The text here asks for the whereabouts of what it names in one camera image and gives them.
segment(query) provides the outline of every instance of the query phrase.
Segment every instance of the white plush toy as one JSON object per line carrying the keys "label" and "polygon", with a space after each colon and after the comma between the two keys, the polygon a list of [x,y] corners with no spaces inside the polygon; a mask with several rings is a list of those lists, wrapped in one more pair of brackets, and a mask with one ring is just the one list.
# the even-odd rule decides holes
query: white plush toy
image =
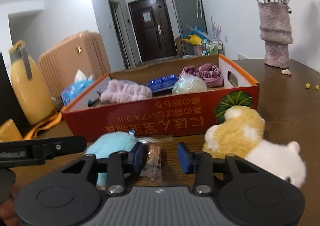
{"label": "white plush toy", "polygon": [[205,134],[204,152],[224,158],[236,154],[260,168],[300,188],[307,175],[300,146],[273,144],[263,139],[265,121],[258,112],[245,106],[233,106],[225,112],[225,122],[209,128]]}

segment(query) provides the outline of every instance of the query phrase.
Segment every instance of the brown door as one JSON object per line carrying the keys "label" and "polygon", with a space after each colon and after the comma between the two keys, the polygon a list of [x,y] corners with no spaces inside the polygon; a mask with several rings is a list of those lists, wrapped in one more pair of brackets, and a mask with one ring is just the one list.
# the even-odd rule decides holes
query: brown door
{"label": "brown door", "polygon": [[176,56],[165,0],[138,0],[129,3],[129,8],[141,60]]}

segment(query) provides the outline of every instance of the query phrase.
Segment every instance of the plastic snack wrapper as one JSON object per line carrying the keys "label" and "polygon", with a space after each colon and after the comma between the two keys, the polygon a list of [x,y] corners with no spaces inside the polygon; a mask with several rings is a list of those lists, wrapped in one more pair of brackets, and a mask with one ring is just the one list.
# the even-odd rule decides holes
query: plastic snack wrapper
{"label": "plastic snack wrapper", "polygon": [[140,142],[148,144],[149,147],[147,163],[141,170],[140,176],[150,178],[151,181],[162,182],[161,147],[150,143],[147,139],[141,139]]}
{"label": "plastic snack wrapper", "polygon": [[61,98],[63,104],[67,106],[71,101],[73,101],[80,93],[93,84],[94,76],[91,75],[89,78],[80,70],[77,71],[74,83],[65,88],[61,92]]}

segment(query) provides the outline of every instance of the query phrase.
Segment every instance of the floor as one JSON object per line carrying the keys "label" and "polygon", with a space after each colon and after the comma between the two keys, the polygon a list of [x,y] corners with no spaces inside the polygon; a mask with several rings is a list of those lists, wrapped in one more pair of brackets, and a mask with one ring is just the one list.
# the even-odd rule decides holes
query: floor
{"label": "floor", "polygon": [[157,62],[164,62],[164,61],[169,61],[169,60],[174,60],[174,59],[178,59],[178,56],[164,57],[164,58],[160,58],[160,59],[154,59],[154,60],[150,60],[150,61],[140,62],[139,64],[137,64],[137,67],[142,67],[142,66],[146,66],[148,64],[157,63]]}

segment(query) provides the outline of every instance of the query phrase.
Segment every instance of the paper notice on door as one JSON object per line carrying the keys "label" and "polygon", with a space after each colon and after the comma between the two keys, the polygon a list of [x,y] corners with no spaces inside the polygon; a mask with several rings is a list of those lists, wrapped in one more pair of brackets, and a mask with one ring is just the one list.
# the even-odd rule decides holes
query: paper notice on door
{"label": "paper notice on door", "polygon": [[147,12],[143,13],[143,20],[144,20],[145,23],[151,21],[150,11],[147,11]]}

